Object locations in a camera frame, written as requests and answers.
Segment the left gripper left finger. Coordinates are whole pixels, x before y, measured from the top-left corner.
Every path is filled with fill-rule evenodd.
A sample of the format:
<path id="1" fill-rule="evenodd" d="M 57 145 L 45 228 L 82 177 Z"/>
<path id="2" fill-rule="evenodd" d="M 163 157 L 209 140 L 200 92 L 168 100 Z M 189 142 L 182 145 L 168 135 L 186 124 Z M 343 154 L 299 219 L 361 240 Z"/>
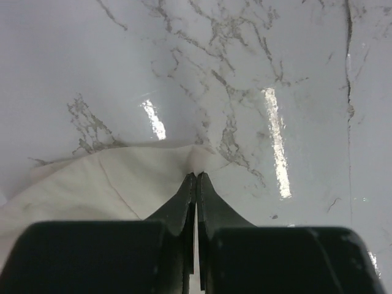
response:
<path id="1" fill-rule="evenodd" d="M 152 293 L 189 293 L 194 274 L 195 185 L 196 176 L 186 175 L 176 194 L 147 218 L 164 226 Z"/>

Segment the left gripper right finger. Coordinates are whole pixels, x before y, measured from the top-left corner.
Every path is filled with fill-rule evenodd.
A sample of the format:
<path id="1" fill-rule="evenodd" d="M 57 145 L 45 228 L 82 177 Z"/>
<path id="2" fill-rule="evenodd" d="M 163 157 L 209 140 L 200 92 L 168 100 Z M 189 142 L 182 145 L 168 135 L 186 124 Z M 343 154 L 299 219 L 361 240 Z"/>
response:
<path id="1" fill-rule="evenodd" d="M 216 232 L 223 228 L 244 228 L 255 225 L 238 214 L 218 193 L 207 173 L 197 176 L 196 183 L 198 253 L 200 266 L 200 288 L 205 293 L 212 293 L 209 285 L 210 245 Z"/>

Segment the cream white t shirt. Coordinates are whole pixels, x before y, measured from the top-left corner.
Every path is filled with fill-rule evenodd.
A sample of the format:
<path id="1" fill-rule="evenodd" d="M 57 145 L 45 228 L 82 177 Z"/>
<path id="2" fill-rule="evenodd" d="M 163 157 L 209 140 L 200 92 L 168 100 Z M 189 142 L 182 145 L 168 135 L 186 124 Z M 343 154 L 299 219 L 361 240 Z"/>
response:
<path id="1" fill-rule="evenodd" d="M 187 174 L 214 170 L 219 161 L 198 145 L 128 147 L 44 167 L 42 179 L 1 207 L 1 256 L 35 222 L 146 219 Z"/>

